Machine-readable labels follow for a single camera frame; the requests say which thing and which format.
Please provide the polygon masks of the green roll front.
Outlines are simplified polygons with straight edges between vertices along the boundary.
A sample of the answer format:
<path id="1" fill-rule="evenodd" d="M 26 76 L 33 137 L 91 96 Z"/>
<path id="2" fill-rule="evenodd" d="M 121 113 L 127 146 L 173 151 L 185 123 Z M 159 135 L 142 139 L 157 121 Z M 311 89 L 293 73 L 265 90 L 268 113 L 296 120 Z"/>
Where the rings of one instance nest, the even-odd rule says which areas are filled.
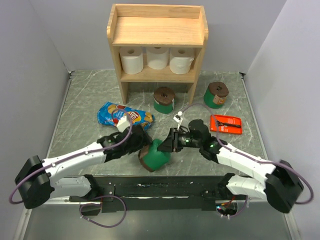
<path id="1" fill-rule="evenodd" d="M 151 144 L 144 146 L 138 153 L 140 164 L 149 172 L 154 172 L 170 161 L 171 153 L 159 151 L 163 141 L 154 139 Z"/>

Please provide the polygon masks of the green roll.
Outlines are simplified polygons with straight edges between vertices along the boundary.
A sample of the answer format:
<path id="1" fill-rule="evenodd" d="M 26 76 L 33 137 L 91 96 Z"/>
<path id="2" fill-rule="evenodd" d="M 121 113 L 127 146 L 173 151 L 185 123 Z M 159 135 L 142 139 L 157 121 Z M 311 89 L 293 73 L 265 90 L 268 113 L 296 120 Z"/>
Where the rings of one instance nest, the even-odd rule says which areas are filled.
<path id="1" fill-rule="evenodd" d="M 223 82 L 211 82 L 203 96 L 204 103 L 212 109 L 221 108 L 229 95 L 229 90 Z"/>
<path id="2" fill-rule="evenodd" d="M 169 87 L 159 87 L 153 94 L 153 107 L 162 114 L 169 114 L 175 106 L 175 92 Z"/>
<path id="3" fill-rule="evenodd" d="M 149 172 L 154 172 L 170 161 L 171 153 L 159 151 L 163 141 L 154 139 L 151 144 L 144 146 L 138 153 L 140 164 Z"/>

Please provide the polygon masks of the white paper roll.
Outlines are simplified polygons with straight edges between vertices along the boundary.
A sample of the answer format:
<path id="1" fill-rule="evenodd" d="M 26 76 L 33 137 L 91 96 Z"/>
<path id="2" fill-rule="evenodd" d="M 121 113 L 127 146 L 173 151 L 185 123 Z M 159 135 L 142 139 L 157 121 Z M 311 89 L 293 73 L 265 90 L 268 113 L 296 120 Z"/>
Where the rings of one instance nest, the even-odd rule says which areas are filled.
<path id="1" fill-rule="evenodd" d="M 147 47 L 146 48 L 147 65 L 154 70 L 162 70 L 168 65 L 169 48 L 168 47 Z"/>
<path id="2" fill-rule="evenodd" d="M 140 46 L 123 46 L 119 49 L 122 69 L 126 74 L 135 75 L 144 68 L 143 49 Z"/>
<path id="3" fill-rule="evenodd" d="M 169 57 L 169 68 L 174 74 L 187 74 L 195 58 L 195 50 L 189 47 L 172 47 Z"/>

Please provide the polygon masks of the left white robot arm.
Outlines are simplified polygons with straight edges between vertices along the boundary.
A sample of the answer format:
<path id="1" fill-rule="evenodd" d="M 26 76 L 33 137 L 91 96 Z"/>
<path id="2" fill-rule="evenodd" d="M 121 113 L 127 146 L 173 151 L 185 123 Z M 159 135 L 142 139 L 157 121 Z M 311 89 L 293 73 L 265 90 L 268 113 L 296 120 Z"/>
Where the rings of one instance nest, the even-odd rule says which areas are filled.
<path id="1" fill-rule="evenodd" d="M 32 156 L 14 180 L 20 203 L 26 209 L 34 209 L 59 197 L 78 196 L 94 201 L 103 194 L 95 178 L 90 174 L 72 177 L 72 172 L 120 159 L 151 143 L 152 138 L 143 127 L 134 125 L 65 155 L 45 159 Z"/>

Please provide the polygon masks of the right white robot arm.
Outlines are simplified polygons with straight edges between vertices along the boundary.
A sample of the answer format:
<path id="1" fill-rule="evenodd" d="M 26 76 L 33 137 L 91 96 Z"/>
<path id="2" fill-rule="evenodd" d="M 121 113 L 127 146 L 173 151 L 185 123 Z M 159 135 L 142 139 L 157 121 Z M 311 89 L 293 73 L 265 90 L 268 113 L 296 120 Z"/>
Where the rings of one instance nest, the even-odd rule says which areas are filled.
<path id="1" fill-rule="evenodd" d="M 205 159 L 245 174 L 239 176 L 231 173 L 223 177 L 218 187 L 223 199 L 237 195 L 259 198 L 266 200 L 277 211 L 289 213 L 304 190 L 298 174 L 288 162 L 272 162 L 241 151 L 212 136 L 201 119 L 192 120 L 188 131 L 172 127 L 157 150 L 177 153 L 183 148 L 197 148 Z"/>

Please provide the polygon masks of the wooden two-tier shelf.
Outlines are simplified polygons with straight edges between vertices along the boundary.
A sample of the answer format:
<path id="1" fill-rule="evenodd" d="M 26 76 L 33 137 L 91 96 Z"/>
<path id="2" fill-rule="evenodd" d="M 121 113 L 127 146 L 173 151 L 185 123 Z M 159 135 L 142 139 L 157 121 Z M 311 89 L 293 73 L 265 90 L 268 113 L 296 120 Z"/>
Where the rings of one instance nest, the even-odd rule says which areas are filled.
<path id="1" fill-rule="evenodd" d="M 127 103 L 130 83 L 182 83 L 187 86 L 188 102 L 193 102 L 209 39 L 205 8 L 202 5 L 122 4 L 111 7 L 106 35 L 123 104 Z M 125 73 L 121 47 L 194 48 L 195 58 L 188 73 L 174 74 L 147 65 L 137 74 Z"/>

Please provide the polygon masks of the blue Lays chip bag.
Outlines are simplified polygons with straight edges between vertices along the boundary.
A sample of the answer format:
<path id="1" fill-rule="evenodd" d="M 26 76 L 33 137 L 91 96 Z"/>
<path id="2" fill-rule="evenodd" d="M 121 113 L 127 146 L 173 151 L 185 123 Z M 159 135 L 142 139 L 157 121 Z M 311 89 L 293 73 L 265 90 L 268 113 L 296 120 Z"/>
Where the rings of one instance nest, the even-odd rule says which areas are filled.
<path id="1" fill-rule="evenodd" d="M 130 115 L 133 125 L 141 125 L 144 130 L 148 130 L 155 121 L 155 116 L 150 112 L 137 110 L 128 106 L 106 102 L 97 112 L 97 121 L 101 125 L 116 126 L 120 118 L 127 112 Z"/>

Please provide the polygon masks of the green wrapped roll middle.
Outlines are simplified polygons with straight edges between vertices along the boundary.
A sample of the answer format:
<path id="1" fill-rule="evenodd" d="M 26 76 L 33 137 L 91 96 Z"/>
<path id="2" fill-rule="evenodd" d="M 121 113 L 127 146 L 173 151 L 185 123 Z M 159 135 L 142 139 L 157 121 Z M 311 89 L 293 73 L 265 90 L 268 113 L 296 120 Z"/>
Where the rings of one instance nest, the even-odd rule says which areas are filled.
<path id="1" fill-rule="evenodd" d="M 175 106 L 175 92 L 169 87 L 159 87 L 153 94 L 153 107 L 162 114 L 169 114 Z"/>

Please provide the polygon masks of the orange razor package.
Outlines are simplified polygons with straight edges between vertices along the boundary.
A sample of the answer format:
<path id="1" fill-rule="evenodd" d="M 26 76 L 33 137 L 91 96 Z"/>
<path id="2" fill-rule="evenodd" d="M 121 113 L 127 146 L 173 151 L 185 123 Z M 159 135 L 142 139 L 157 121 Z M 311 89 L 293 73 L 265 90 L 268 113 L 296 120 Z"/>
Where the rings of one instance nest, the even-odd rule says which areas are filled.
<path id="1" fill-rule="evenodd" d="M 214 114 L 210 116 L 210 131 L 226 134 L 241 135 L 243 133 L 242 120 L 236 116 Z"/>

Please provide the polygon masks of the green wrapped roll right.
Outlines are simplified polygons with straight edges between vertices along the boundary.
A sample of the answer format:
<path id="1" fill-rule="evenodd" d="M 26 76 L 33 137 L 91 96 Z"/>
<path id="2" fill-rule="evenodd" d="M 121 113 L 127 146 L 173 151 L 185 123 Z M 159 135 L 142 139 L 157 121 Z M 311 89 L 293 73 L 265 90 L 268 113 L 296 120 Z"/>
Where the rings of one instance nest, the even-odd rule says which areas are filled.
<path id="1" fill-rule="evenodd" d="M 229 95 L 229 90 L 223 82 L 211 82 L 203 96 L 204 103 L 212 109 L 221 108 Z"/>

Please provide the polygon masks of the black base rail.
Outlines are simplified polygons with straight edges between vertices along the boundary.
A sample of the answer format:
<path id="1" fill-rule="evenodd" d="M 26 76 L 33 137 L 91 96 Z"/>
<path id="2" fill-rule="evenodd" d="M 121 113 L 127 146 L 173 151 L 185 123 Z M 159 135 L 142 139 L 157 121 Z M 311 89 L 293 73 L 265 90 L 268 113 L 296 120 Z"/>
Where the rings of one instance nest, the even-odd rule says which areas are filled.
<path id="1" fill-rule="evenodd" d="M 97 176 L 102 212 L 123 210 L 215 211 L 217 201 L 244 200 L 226 187 L 226 176 Z"/>

